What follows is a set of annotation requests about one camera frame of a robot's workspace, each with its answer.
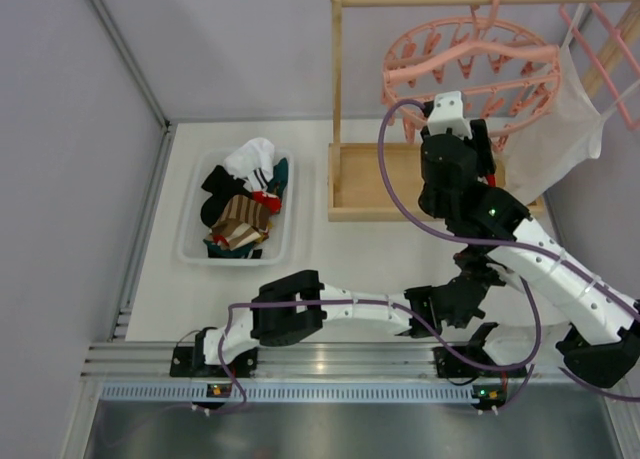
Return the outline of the pink round clip hanger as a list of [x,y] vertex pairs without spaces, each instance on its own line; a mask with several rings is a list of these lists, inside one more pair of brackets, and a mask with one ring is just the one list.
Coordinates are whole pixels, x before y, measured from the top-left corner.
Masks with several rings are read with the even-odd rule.
[[560,49],[526,27],[471,6],[466,16],[429,21],[400,36],[382,63],[381,102],[422,103],[458,91],[469,119],[486,121],[496,149],[551,111],[562,84]]

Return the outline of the red Christmas sock front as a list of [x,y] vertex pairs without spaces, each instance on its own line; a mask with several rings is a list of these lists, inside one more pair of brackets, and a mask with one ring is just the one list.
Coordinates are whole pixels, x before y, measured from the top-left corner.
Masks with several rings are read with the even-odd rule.
[[282,200],[275,194],[267,191],[255,191],[252,193],[252,199],[266,207],[271,215],[279,214],[282,208]]

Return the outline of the brown beige striped sock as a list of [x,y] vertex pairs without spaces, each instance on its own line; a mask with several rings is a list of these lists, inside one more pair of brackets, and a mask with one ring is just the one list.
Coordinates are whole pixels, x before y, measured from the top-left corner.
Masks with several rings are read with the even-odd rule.
[[266,206],[236,195],[211,227],[209,240],[228,251],[261,241],[268,235],[270,217],[271,211]]

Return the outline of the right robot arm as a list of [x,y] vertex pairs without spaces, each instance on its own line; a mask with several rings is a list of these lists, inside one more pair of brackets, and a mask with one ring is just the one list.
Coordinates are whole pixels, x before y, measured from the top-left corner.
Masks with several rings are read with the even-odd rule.
[[489,183],[495,170],[486,123],[427,125],[421,132],[424,181],[418,204],[465,244],[462,273],[486,289],[512,272],[568,322],[553,350],[570,377],[610,389],[639,360],[639,302],[606,284],[553,240],[528,207]]

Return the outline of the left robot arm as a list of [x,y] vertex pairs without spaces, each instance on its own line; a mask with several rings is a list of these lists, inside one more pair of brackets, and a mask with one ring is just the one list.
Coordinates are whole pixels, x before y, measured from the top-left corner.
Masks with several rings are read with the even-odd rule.
[[378,330],[389,336],[435,337],[444,327],[465,328],[485,316],[480,305],[492,287],[505,282],[490,260],[469,251],[454,256],[459,274],[440,286],[409,288],[391,295],[369,294],[321,282],[302,270],[260,287],[248,303],[228,308],[227,323],[197,331],[190,346],[177,344],[170,376],[241,378],[254,370],[256,349],[288,347],[328,324]]

